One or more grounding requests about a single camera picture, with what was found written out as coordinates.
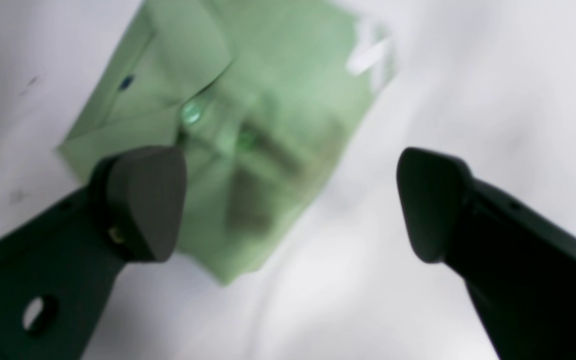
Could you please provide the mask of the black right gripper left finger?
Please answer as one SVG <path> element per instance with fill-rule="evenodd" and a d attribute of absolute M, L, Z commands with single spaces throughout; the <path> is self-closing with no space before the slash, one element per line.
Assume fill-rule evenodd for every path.
<path fill-rule="evenodd" d="M 171 258 L 186 182 L 176 146 L 110 155 L 0 239 L 0 360 L 79 360 L 126 264 Z"/>

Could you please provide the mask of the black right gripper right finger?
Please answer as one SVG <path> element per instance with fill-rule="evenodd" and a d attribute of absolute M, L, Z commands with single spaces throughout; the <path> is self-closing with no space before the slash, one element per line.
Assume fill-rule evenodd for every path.
<path fill-rule="evenodd" d="M 576 360 L 576 237 L 445 153 L 405 148 L 397 188 L 414 253 L 462 278 L 499 359 Z"/>

